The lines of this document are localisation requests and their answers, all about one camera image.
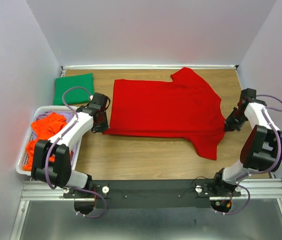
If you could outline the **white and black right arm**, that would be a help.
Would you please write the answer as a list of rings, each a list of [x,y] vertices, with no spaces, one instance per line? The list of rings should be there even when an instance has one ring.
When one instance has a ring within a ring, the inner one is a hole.
[[[242,180],[254,174],[275,172],[281,164],[282,131],[268,113],[272,107],[259,97],[255,89],[242,90],[237,107],[224,122],[225,132],[239,131],[245,122],[249,122],[251,133],[239,160],[215,174],[211,191],[217,196],[233,193]]]

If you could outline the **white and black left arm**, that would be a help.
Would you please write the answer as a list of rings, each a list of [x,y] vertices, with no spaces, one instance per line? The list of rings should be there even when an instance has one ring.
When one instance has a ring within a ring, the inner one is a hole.
[[[110,102],[108,96],[96,92],[87,105],[74,109],[65,104],[74,116],[57,134],[35,144],[31,177],[51,189],[72,188],[80,197],[88,197],[93,190],[92,176],[73,169],[71,151],[86,132],[104,133],[108,129]]]

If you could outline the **red t shirt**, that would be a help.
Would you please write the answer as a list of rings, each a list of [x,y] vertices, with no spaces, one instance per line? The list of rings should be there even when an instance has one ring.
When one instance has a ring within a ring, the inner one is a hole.
[[[170,78],[170,82],[116,79],[105,134],[183,138],[200,157],[216,160],[225,135],[222,99],[190,68]]]

